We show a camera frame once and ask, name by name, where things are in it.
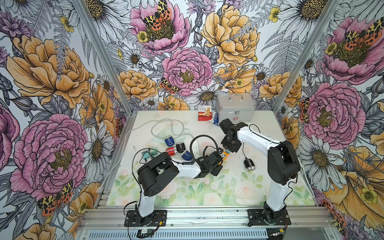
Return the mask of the blue device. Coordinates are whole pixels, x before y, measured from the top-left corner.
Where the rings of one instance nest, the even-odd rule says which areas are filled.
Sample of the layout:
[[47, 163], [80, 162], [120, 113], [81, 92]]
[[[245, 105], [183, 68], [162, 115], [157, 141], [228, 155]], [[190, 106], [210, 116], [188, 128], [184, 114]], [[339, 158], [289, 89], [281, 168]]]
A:
[[174, 138], [172, 136], [168, 136], [165, 138], [165, 143], [168, 147], [172, 147], [175, 145]]
[[185, 150], [182, 153], [182, 159], [185, 160], [185, 161], [192, 161], [193, 157], [192, 157], [192, 154], [189, 151]]

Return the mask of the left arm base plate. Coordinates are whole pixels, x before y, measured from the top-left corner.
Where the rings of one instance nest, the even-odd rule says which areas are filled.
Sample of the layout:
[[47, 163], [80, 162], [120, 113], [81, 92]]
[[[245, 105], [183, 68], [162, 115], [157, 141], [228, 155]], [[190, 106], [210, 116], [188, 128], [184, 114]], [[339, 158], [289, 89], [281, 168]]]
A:
[[125, 227], [164, 227], [167, 221], [167, 210], [154, 210], [153, 213], [142, 217], [138, 210], [128, 211], [126, 214]]

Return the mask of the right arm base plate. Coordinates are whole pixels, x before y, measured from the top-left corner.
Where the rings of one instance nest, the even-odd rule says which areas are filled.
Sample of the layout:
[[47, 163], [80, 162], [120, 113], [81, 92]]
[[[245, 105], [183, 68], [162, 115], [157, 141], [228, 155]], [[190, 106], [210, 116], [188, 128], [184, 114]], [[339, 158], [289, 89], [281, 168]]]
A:
[[249, 222], [251, 226], [289, 226], [291, 219], [286, 208], [278, 212], [270, 209], [249, 209], [247, 210]]

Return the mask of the white power strip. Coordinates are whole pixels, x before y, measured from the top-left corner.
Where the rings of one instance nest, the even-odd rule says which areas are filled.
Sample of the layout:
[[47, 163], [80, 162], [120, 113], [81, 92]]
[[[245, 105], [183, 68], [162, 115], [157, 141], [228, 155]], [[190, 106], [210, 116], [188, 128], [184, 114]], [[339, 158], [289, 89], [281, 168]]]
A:
[[200, 149], [198, 141], [194, 141], [192, 143], [192, 153], [194, 154], [195, 159], [197, 159], [200, 156]]

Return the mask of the green plug adapter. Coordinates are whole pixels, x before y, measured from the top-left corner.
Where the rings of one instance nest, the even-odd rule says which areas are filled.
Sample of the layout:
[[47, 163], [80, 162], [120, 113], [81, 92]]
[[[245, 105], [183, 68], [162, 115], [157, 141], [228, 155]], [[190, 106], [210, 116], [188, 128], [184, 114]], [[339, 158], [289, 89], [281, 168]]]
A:
[[159, 154], [159, 152], [158, 152], [157, 148], [153, 147], [150, 149], [150, 154], [151, 154], [151, 156], [155, 157]]

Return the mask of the orange power strip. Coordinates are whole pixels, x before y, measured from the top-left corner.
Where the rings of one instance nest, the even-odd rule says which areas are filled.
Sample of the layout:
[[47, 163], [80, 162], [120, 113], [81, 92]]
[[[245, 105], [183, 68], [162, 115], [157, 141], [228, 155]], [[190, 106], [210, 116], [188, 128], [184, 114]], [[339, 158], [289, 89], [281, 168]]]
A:
[[223, 152], [221, 153], [221, 157], [222, 157], [223, 161], [225, 161], [228, 158], [230, 153], [231, 152], [229, 150], [223, 149]]

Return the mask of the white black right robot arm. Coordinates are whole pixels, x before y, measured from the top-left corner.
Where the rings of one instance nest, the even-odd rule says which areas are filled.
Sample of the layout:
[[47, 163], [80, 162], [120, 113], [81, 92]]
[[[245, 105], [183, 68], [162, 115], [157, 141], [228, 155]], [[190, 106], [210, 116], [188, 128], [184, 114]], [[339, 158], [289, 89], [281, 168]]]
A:
[[290, 183], [298, 179], [301, 169], [292, 143], [273, 140], [243, 122], [234, 124], [230, 119], [222, 120], [220, 128], [225, 134], [221, 142], [225, 149], [236, 153], [242, 144], [248, 144], [267, 157], [267, 171], [272, 182], [262, 219], [268, 224], [274, 223], [286, 210], [285, 200], [291, 193]]

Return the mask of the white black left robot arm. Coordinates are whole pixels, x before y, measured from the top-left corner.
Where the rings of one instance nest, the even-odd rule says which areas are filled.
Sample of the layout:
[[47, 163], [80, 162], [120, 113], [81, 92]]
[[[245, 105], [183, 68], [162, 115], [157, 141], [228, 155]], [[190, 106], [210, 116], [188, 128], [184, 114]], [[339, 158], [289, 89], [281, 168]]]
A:
[[[206, 154], [208, 147], [203, 149], [201, 157], [195, 157], [194, 146], [198, 146], [197, 139], [208, 138], [213, 141], [214, 151]], [[166, 210], [155, 211], [157, 195], [163, 191], [175, 178], [203, 179], [211, 174], [217, 176], [223, 168], [224, 149], [208, 135], [198, 135], [192, 139], [187, 151], [190, 160], [179, 162], [174, 160], [168, 152], [159, 153], [154, 159], [141, 166], [135, 180], [140, 186], [140, 200], [134, 211], [126, 213], [126, 227], [146, 227], [156, 219], [167, 217]]]

